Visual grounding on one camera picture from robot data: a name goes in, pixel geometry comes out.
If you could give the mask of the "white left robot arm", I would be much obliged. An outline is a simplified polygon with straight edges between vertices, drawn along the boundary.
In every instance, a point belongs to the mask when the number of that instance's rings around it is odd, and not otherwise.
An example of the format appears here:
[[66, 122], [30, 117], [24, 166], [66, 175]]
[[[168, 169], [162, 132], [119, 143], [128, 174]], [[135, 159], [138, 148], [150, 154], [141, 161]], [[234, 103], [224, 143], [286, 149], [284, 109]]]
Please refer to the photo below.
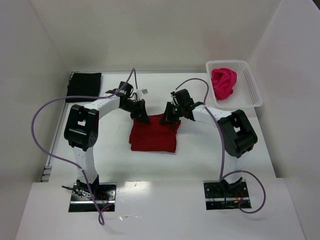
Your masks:
[[133, 91], [129, 83], [120, 82], [116, 89], [108, 90], [103, 97], [85, 105], [74, 104], [69, 112], [64, 138], [80, 166], [76, 180], [77, 190], [96, 195], [100, 187], [99, 175], [94, 163], [94, 145], [98, 140], [99, 121], [111, 111], [122, 109], [130, 113], [132, 120], [149, 124], [143, 95], [147, 89]]

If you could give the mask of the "dark red t shirt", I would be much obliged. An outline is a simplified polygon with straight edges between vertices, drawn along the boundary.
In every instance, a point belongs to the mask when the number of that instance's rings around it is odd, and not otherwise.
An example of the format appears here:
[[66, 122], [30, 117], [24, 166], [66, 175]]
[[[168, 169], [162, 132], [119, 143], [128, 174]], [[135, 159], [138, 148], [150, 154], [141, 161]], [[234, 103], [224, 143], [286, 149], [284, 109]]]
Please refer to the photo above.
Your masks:
[[175, 153], [180, 122], [160, 124], [163, 114], [151, 115], [150, 123], [133, 121], [129, 135], [130, 149], [136, 152]]

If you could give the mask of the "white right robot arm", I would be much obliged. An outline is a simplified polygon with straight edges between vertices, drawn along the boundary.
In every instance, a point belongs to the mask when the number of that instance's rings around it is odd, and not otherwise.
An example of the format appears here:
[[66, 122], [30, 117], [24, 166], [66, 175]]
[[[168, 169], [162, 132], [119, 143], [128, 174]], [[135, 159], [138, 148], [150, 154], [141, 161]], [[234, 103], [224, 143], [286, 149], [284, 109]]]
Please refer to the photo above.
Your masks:
[[159, 123], [161, 125], [177, 124], [180, 118], [200, 122], [216, 127], [221, 139], [222, 160], [219, 181], [225, 176], [225, 155], [239, 159], [251, 151], [258, 142], [247, 115], [243, 110], [227, 111], [207, 106], [204, 102], [194, 102], [187, 89], [171, 92], [172, 101], [166, 103], [166, 108]]

